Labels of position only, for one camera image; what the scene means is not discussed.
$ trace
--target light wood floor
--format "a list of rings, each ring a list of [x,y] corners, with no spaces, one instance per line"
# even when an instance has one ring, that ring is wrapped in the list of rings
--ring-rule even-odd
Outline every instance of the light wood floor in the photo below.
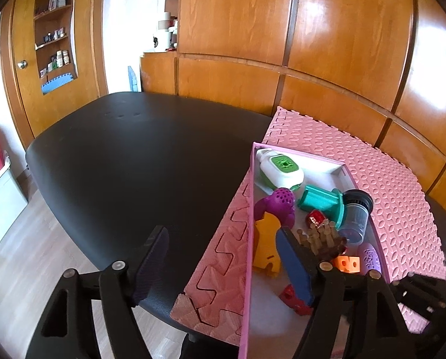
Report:
[[[23,184],[29,204],[0,243],[0,343],[13,359],[21,359],[62,272],[96,271],[45,204],[29,178]],[[103,359],[113,358],[101,303],[93,301],[93,316]],[[135,318],[153,358],[177,359],[184,332],[138,307]]]

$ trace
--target pink box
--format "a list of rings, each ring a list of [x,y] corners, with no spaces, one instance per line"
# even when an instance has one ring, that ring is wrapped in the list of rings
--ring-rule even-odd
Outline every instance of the pink box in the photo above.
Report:
[[[253,241],[254,241],[254,217],[253,206],[256,201],[266,196],[259,178],[259,166],[255,158],[256,151],[261,148],[271,148],[277,152],[290,156],[305,172],[305,179],[301,188],[295,192],[296,198],[300,198],[304,186],[313,184],[321,188],[331,190],[338,188],[345,191],[358,188],[348,167],[339,161],[322,156],[304,153],[291,149],[271,146],[267,144],[253,143],[250,167],[250,208],[249,208],[249,232],[248,254],[246,269],[246,287],[244,296],[244,317],[241,332],[239,359],[291,359],[301,337],[309,316],[299,316],[289,309],[279,299],[283,288],[289,284],[285,272],[281,272],[277,278],[266,277],[259,272],[253,272]],[[296,229],[305,228],[305,212],[296,207]],[[386,282],[390,282],[390,275],[382,255],[382,247],[375,230],[372,218],[369,218],[366,228],[365,241],[370,242],[376,249],[381,261],[382,275]],[[348,255],[356,255],[355,248],[348,250]],[[342,355],[346,344],[347,323],[340,322],[340,329],[336,337],[333,354]]]

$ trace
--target lavender toy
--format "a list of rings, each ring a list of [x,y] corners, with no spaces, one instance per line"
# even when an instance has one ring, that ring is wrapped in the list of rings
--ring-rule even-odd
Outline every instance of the lavender toy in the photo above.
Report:
[[[361,275],[366,275],[369,270],[378,270],[381,272],[378,254],[371,244],[362,243],[358,247],[358,256],[361,265]]]
[[[271,196],[255,203],[255,221],[263,218],[264,212],[274,214],[281,226],[294,227],[294,194],[286,188],[276,189]]]

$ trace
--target textured mat surface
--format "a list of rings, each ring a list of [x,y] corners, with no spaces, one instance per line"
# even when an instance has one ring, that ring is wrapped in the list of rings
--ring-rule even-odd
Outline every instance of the textured mat surface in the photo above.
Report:
[[[371,147],[320,121],[281,107],[263,140],[346,163],[360,189],[374,200],[371,214],[391,279],[409,271],[446,278],[444,254],[430,207],[412,171]],[[249,177],[246,174],[171,318],[202,333],[239,344],[246,271]],[[413,332],[426,320],[401,308]]]

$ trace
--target black round cap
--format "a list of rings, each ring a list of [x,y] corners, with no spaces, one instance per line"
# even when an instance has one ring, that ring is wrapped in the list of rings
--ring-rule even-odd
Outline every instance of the black round cap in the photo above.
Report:
[[[364,190],[360,189],[350,189],[346,190],[343,193],[343,203],[345,205],[347,204],[359,204],[361,206],[364,206],[368,213],[372,212],[373,208],[373,200],[371,196],[366,193]]]

